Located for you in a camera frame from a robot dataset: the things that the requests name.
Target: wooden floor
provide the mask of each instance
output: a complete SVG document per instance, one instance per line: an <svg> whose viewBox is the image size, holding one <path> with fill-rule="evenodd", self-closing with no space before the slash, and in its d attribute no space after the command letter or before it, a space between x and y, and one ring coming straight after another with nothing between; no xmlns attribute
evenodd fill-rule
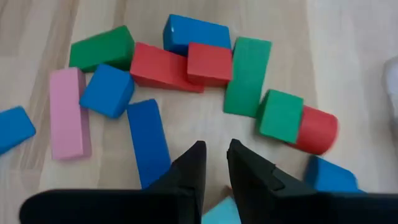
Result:
<svg viewBox="0 0 398 224"><path fill-rule="evenodd" d="M51 159L49 73L68 65L72 42L122 24L136 41L161 47L170 13L228 25L233 42L240 35L273 41L264 90L302 96L335 114L340 134L325 157L356 174L365 191L398 192L381 85L383 63L398 55L397 8L396 0L0 0L0 110L22 105L37 128L0 157L0 223L17 223L21 203L43 190L141 187L125 114L115 121L90 111L92 157ZM229 184L232 138L297 178L307 162L305 153L256 136L251 118L224 114L223 93L137 87L132 97L157 100L172 159L206 141L205 210Z"/></svg>

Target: red cylinder block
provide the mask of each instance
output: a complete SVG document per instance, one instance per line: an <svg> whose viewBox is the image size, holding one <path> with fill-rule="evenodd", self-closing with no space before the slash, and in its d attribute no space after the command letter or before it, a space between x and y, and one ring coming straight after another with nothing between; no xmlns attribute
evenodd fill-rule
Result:
<svg viewBox="0 0 398 224"><path fill-rule="evenodd" d="M304 106L297 141L291 146L320 155L331 147L337 137L337 131L338 120L334 115Z"/></svg>

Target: wooden block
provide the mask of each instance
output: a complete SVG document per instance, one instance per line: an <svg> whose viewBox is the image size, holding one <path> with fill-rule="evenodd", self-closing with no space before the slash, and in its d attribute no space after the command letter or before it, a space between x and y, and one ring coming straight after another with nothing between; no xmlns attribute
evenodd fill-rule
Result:
<svg viewBox="0 0 398 224"><path fill-rule="evenodd" d="M123 114L134 92L134 81L128 72L109 65L99 65L95 70L80 105L110 118Z"/></svg>
<svg viewBox="0 0 398 224"><path fill-rule="evenodd" d="M318 156L310 157L304 181L322 192L362 192L352 172Z"/></svg>
<svg viewBox="0 0 398 224"><path fill-rule="evenodd" d="M35 135L36 129L21 106L0 112L0 155Z"/></svg>
<svg viewBox="0 0 398 224"><path fill-rule="evenodd" d="M134 53L134 39L126 26L117 27L72 44L69 67L94 72L105 63L121 70L129 70Z"/></svg>
<svg viewBox="0 0 398 224"><path fill-rule="evenodd" d="M127 116L141 187L145 189L171 166L162 119L153 99L129 105Z"/></svg>
<svg viewBox="0 0 398 224"><path fill-rule="evenodd" d="M257 128L265 136L295 143L299 134L303 99L268 90L257 114Z"/></svg>
<svg viewBox="0 0 398 224"><path fill-rule="evenodd" d="M232 51L189 43L188 79L197 85L225 86L232 79Z"/></svg>
<svg viewBox="0 0 398 224"><path fill-rule="evenodd" d="M163 48L186 56L190 42L231 49L227 26L184 16L169 15L163 30Z"/></svg>
<svg viewBox="0 0 398 224"><path fill-rule="evenodd" d="M256 117L271 45L265 40L236 39L233 79L225 93L225 113Z"/></svg>
<svg viewBox="0 0 398 224"><path fill-rule="evenodd" d="M197 93L204 91L203 85L188 81L187 58L139 42L130 73L140 86Z"/></svg>
<svg viewBox="0 0 398 224"><path fill-rule="evenodd" d="M297 141L291 146L307 153L321 155L331 147L337 137L337 131L338 120L335 116L304 106Z"/></svg>
<svg viewBox="0 0 398 224"><path fill-rule="evenodd" d="M79 105L86 88L78 68L52 72L50 77L50 121L52 158L58 160L91 156L88 111Z"/></svg>
<svg viewBox="0 0 398 224"><path fill-rule="evenodd" d="M238 208L231 197L226 197L208 211L201 219L202 224L240 224Z"/></svg>

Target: light blue block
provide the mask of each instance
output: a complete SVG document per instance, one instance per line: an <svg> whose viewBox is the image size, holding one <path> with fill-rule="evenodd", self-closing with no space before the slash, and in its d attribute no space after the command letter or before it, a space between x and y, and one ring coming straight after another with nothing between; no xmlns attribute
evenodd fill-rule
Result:
<svg viewBox="0 0 398 224"><path fill-rule="evenodd" d="M304 181L321 192L362 192L350 171L318 156L311 156Z"/></svg>
<svg viewBox="0 0 398 224"><path fill-rule="evenodd" d="M231 197L227 197L201 218L202 224L240 224L238 208Z"/></svg>
<svg viewBox="0 0 398 224"><path fill-rule="evenodd" d="M36 134L21 106L0 112L0 155Z"/></svg>
<svg viewBox="0 0 398 224"><path fill-rule="evenodd" d="M101 64L80 98L80 105L110 118L123 114L134 92L129 72Z"/></svg>
<svg viewBox="0 0 398 224"><path fill-rule="evenodd" d="M127 117L141 188L145 189L171 166L159 107L153 99L134 103L127 107Z"/></svg>
<svg viewBox="0 0 398 224"><path fill-rule="evenodd" d="M169 15L163 30L163 48L186 56L190 42L231 49L231 39L227 26L184 16Z"/></svg>

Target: cube block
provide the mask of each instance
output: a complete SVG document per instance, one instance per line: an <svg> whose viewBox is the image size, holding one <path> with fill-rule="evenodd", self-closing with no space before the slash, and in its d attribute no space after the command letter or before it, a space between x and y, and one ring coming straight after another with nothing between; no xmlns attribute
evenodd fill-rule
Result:
<svg viewBox="0 0 398 224"><path fill-rule="evenodd" d="M198 93L204 90L203 85L188 81L187 58L139 42L130 73L140 86Z"/></svg>
<svg viewBox="0 0 398 224"><path fill-rule="evenodd" d="M303 99L277 90L268 90L257 115L257 127L265 136L295 143L303 112Z"/></svg>
<svg viewBox="0 0 398 224"><path fill-rule="evenodd" d="M105 63L121 70L129 70L134 53L134 40L126 26L117 27L72 44L69 67L94 72Z"/></svg>
<svg viewBox="0 0 398 224"><path fill-rule="evenodd" d="M50 76L53 159L75 159L91 155L88 111L79 105L85 88L85 75L78 68L57 70Z"/></svg>
<svg viewBox="0 0 398 224"><path fill-rule="evenodd" d="M228 83L224 112L256 117L271 42L238 37L233 54L233 79Z"/></svg>
<svg viewBox="0 0 398 224"><path fill-rule="evenodd" d="M362 192L353 173L318 156L310 156L304 181L322 192Z"/></svg>
<svg viewBox="0 0 398 224"><path fill-rule="evenodd" d="M184 16L169 15L163 30L163 48L186 56L190 42L231 49L228 27Z"/></svg>
<svg viewBox="0 0 398 224"><path fill-rule="evenodd" d="M127 116L141 187L145 189L171 166L162 119L153 99L129 105Z"/></svg>
<svg viewBox="0 0 398 224"><path fill-rule="evenodd" d="M0 155L32 137L36 129L21 106L0 112Z"/></svg>
<svg viewBox="0 0 398 224"><path fill-rule="evenodd" d="M232 79L232 51L189 43L188 79L198 85L225 86Z"/></svg>
<svg viewBox="0 0 398 224"><path fill-rule="evenodd" d="M331 147L337 131L338 120L335 116L304 106L297 141L291 146L307 153L321 155Z"/></svg>
<svg viewBox="0 0 398 224"><path fill-rule="evenodd" d="M99 65L95 70L80 105L110 118L123 114L134 92L134 81L128 72L109 65Z"/></svg>
<svg viewBox="0 0 398 224"><path fill-rule="evenodd" d="M202 224L240 224L241 219L235 201L231 197L226 197L204 214L201 222Z"/></svg>

